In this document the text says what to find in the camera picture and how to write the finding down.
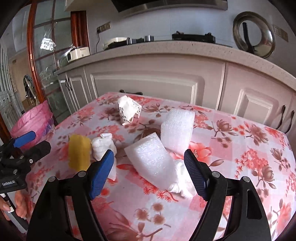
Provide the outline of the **person's left hand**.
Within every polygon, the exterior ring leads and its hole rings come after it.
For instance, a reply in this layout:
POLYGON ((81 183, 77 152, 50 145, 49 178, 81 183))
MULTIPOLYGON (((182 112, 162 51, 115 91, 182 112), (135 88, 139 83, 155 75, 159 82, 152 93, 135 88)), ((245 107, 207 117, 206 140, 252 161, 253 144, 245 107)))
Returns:
MULTIPOLYGON (((30 212, 29 212, 29 207, 28 207, 28 192, 27 190, 18 190, 15 192, 15 211, 16 214, 21 217, 25 218, 27 221, 30 221, 30 212)), ((0 199, 0 207, 1 207, 1 212, 3 213, 5 219, 7 221, 10 221, 10 218, 7 215, 7 212, 10 211, 9 205, 7 202, 1 197, 0 199)))

